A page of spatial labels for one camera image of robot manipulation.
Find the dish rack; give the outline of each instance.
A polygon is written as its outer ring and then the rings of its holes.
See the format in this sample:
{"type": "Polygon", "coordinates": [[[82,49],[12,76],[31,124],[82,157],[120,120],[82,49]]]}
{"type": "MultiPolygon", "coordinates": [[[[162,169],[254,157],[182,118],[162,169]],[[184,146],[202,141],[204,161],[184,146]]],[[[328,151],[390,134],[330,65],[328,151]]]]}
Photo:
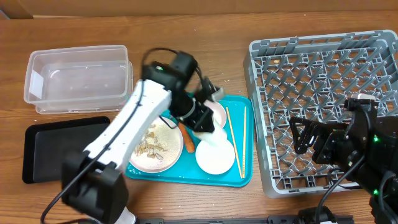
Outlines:
{"type": "MultiPolygon", "coordinates": [[[[326,177],[334,167],[314,163],[313,149],[294,152],[290,117],[349,123],[343,103],[357,92],[376,97],[378,116],[396,116],[397,61],[398,37],[391,30],[251,42],[244,72],[268,197],[323,192],[332,184],[326,177]]],[[[333,172],[332,179],[342,174],[333,172]]]]}

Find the white label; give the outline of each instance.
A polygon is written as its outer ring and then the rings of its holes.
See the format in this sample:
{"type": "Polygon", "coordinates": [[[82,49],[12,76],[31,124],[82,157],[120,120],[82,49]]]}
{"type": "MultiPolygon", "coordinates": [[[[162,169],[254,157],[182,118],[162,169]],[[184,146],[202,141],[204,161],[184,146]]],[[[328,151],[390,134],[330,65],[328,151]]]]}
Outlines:
{"type": "Polygon", "coordinates": [[[39,99],[42,99],[43,81],[43,77],[35,70],[32,70],[32,75],[30,76],[29,92],[39,99]]]}

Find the plastic bin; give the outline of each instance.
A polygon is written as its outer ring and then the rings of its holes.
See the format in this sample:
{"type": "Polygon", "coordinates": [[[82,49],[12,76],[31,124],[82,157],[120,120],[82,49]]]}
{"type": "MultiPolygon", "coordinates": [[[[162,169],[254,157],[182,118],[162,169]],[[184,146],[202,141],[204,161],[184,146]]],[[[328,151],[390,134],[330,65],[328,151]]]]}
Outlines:
{"type": "MultiPolygon", "coordinates": [[[[321,193],[331,165],[296,154],[289,119],[348,123],[346,96],[376,97],[378,116],[397,116],[398,37],[390,30],[255,40],[244,61],[257,132],[262,188],[270,198],[321,193]]],[[[335,171],[336,180],[342,173],[335,171]]],[[[356,183],[345,183],[345,186],[356,183]]],[[[337,187],[335,191],[344,190],[337,187]]]]}
{"type": "Polygon", "coordinates": [[[123,45],[35,51],[24,99],[40,114],[120,110],[132,92],[132,66],[123,45]]]}

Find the carrot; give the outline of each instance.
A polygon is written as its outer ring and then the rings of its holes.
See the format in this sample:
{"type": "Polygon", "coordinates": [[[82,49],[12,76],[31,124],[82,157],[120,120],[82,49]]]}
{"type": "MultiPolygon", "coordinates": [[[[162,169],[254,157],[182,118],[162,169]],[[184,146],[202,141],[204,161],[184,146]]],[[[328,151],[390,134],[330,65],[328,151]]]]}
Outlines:
{"type": "Polygon", "coordinates": [[[185,129],[185,126],[182,123],[179,123],[178,128],[180,129],[180,131],[182,133],[182,139],[184,140],[184,144],[185,144],[185,147],[187,148],[187,151],[189,153],[194,153],[195,145],[193,144],[191,136],[188,134],[187,130],[185,129]]]}

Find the chopstick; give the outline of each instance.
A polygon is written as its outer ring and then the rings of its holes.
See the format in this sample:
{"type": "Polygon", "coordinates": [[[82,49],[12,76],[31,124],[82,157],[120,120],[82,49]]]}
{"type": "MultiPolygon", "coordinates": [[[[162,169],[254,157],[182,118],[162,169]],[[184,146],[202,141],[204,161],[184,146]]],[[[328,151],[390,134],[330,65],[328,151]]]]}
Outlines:
{"type": "Polygon", "coordinates": [[[228,109],[228,107],[226,107],[226,114],[228,115],[229,128],[231,129],[232,142],[234,143],[235,156],[236,156],[236,162],[238,163],[239,175],[240,175],[240,177],[242,178],[241,163],[239,162],[238,150],[236,150],[236,143],[235,143],[234,130],[233,130],[233,128],[232,128],[232,122],[231,122],[231,117],[230,117],[230,115],[229,115],[229,109],[228,109]]]}
{"type": "Polygon", "coordinates": [[[243,158],[242,158],[242,178],[244,178],[244,170],[246,163],[246,107],[244,107],[244,119],[243,119],[243,158]]]}

